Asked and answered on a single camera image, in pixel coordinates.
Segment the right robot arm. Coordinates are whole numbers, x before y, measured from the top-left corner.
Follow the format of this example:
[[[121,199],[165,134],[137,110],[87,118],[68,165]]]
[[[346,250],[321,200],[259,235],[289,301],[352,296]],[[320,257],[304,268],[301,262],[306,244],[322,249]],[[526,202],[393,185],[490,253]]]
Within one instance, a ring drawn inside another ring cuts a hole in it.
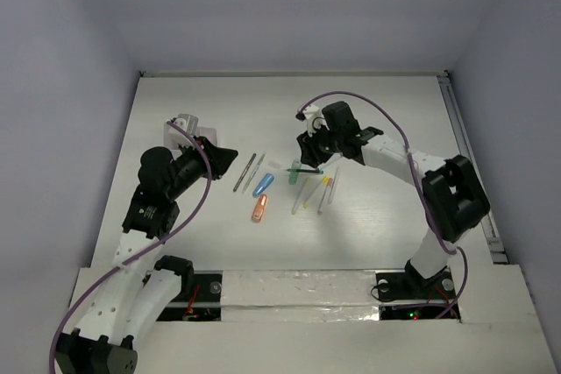
[[[458,254],[457,242],[490,211],[471,160],[430,156],[414,150],[406,138],[397,141],[380,129],[361,127],[346,102],[310,104],[296,117],[306,124],[297,138],[304,165],[318,168],[338,154],[415,188],[427,233],[404,269],[378,275],[373,289],[382,302],[428,298],[444,279],[450,257]]]

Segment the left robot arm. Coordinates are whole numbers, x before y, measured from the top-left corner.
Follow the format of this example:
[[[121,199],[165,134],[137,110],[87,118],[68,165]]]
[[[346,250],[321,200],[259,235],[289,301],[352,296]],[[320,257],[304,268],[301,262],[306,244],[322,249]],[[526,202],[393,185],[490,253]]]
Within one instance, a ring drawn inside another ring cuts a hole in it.
[[[61,372],[133,373],[139,341],[172,300],[193,292],[192,262],[160,249],[180,230],[178,198],[199,179],[222,178],[238,151],[205,137],[188,137],[179,151],[156,146],[142,154],[112,267],[75,302],[92,299],[73,330],[53,339],[51,363]]]

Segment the green ink pen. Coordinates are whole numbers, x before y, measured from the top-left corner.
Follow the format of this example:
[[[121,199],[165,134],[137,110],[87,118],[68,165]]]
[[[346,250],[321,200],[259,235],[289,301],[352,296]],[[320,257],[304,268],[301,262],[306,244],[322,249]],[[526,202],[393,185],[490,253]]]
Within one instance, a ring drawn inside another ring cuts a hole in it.
[[[288,173],[323,174],[321,169],[288,168],[285,171]]]

